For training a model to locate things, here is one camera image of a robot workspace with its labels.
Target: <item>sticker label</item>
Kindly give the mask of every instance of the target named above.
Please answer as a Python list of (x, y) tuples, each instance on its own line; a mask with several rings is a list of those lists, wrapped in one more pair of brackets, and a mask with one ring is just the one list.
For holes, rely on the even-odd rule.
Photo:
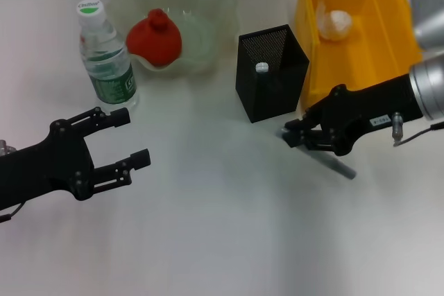
[(111, 79), (100, 80), (90, 76), (92, 85), (96, 90), (98, 98), (108, 104), (120, 104), (126, 102), (136, 92), (136, 82), (134, 81), (133, 68), (130, 68), (124, 75)]
[(391, 119), (388, 116), (388, 114), (386, 114), (384, 116), (380, 116), (380, 117), (376, 117), (374, 119), (371, 119), (370, 122), (371, 122), (372, 126), (375, 127), (375, 126), (384, 125), (386, 123), (391, 123)]

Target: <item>white bottle cap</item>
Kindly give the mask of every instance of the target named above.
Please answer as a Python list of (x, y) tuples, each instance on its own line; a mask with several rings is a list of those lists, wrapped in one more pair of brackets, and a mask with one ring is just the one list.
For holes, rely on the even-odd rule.
[(82, 27), (97, 28), (106, 20), (105, 8), (100, 0), (82, 0), (77, 5), (77, 15)]
[(256, 64), (256, 72), (257, 73), (267, 73), (268, 72), (268, 64), (266, 62), (258, 62)]

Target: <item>plastic water bottle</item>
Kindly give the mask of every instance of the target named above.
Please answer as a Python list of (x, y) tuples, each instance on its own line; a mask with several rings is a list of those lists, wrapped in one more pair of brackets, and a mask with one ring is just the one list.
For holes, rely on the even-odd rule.
[(136, 106), (138, 95), (125, 41), (107, 21), (100, 0), (83, 0), (77, 5), (80, 54), (100, 106), (108, 112)]

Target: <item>bottle label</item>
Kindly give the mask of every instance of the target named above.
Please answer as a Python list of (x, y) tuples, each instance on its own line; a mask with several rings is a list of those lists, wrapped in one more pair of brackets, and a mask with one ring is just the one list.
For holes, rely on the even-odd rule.
[(89, 76), (92, 85), (96, 90), (97, 97), (108, 104), (124, 103), (136, 92), (136, 82), (134, 81), (133, 67), (130, 65), (127, 72), (118, 78), (101, 80)]

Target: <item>white object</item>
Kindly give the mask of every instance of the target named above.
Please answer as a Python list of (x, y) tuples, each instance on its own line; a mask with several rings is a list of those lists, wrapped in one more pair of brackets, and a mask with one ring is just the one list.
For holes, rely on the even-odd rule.
[(171, 64), (154, 67), (132, 55), (145, 68), (162, 76), (186, 76), (214, 63), (219, 50), (235, 42), (239, 23), (236, 0), (111, 0), (106, 12), (111, 24), (126, 38), (130, 29), (154, 8), (161, 8), (179, 28), (182, 53)]
[(268, 64), (266, 62), (259, 62), (256, 64), (256, 72), (257, 73), (267, 73), (268, 72)]
[(325, 40), (341, 41), (348, 37), (353, 26), (352, 17), (342, 10), (326, 12), (325, 3), (320, 1), (316, 9), (316, 21), (321, 37)]
[[(0, 139), (11, 146), (95, 106), (79, 1), (0, 0)], [(237, 1), (242, 34), (294, 17), (296, 0)], [(443, 295), (444, 136), (394, 149), (391, 131), (367, 134), (341, 158), (358, 172), (347, 180), (274, 136), (294, 114), (250, 124), (236, 56), (204, 80), (147, 80), (135, 66), (131, 124), (87, 144), (97, 167), (143, 148), (153, 164), (130, 186), (84, 202), (54, 192), (0, 224), (1, 295)]]
[(105, 8), (100, 0), (82, 0), (77, 4), (77, 15), (83, 27), (98, 28), (106, 20)]

